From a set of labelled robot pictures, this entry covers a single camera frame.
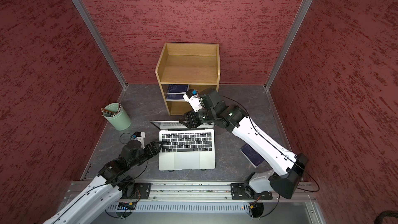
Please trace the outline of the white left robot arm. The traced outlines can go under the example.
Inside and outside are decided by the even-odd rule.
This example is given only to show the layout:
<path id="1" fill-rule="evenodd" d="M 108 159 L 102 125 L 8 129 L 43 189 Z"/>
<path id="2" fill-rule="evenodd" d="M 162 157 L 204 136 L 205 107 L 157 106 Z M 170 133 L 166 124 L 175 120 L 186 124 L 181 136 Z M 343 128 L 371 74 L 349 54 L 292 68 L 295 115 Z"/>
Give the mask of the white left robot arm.
<path id="1" fill-rule="evenodd" d="M 142 146 L 139 140 L 129 141 L 117 159 L 105 164 L 77 197 L 45 223 L 92 223 L 109 205 L 123 197 L 133 195 L 135 179 L 128 175 L 128 171 L 158 155 L 162 146 L 159 141 L 145 146 Z"/>

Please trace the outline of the silver laptop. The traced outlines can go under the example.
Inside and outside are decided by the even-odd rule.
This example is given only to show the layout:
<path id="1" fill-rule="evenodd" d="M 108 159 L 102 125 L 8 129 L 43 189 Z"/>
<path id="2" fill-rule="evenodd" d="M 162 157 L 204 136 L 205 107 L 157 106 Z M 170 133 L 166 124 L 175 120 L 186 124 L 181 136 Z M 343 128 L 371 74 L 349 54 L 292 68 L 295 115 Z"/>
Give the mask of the silver laptop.
<path id="1" fill-rule="evenodd" d="M 212 124 L 190 129 L 178 121 L 150 121 L 159 129 L 162 149 L 160 171 L 212 170 L 216 168 L 215 132 Z"/>

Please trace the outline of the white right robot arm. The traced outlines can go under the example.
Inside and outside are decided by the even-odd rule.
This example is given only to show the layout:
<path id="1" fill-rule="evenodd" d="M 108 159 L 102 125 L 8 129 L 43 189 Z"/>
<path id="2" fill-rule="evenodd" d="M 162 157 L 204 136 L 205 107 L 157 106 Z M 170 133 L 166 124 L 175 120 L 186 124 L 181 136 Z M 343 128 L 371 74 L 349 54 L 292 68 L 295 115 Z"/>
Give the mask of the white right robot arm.
<path id="1" fill-rule="evenodd" d="M 256 193 L 273 190 L 285 199 L 292 198 L 308 164 L 303 153 L 296 155 L 277 143 L 255 124 L 242 105 L 226 105 L 215 89 L 208 88 L 202 92 L 190 89 L 183 99 L 190 104 L 192 111 L 185 113 L 180 123 L 190 129 L 205 123 L 226 129 L 245 141 L 271 166 L 271 170 L 255 173 L 249 179 L 251 190 Z"/>

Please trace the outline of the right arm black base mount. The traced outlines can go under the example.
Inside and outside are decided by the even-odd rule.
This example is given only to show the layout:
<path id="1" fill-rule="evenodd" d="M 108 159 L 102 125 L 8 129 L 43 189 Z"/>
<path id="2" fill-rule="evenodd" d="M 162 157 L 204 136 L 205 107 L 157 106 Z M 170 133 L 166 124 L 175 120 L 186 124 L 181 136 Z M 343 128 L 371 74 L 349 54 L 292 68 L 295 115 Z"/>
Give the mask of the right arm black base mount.
<path id="1" fill-rule="evenodd" d="M 231 196 L 233 200 L 272 200 L 273 196 L 270 191 L 262 193 L 255 192 L 246 183 L 231 183 Z"/>

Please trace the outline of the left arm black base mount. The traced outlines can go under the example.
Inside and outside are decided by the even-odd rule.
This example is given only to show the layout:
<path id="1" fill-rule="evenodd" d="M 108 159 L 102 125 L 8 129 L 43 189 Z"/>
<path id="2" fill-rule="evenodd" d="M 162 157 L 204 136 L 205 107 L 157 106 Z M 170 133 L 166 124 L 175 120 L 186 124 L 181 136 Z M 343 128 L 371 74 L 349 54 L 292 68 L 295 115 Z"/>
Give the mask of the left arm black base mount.
<path id="1" fill-rule="evenodd" d="M 121 199 L 149 199 L 152 183 L 127 183 Z"/>

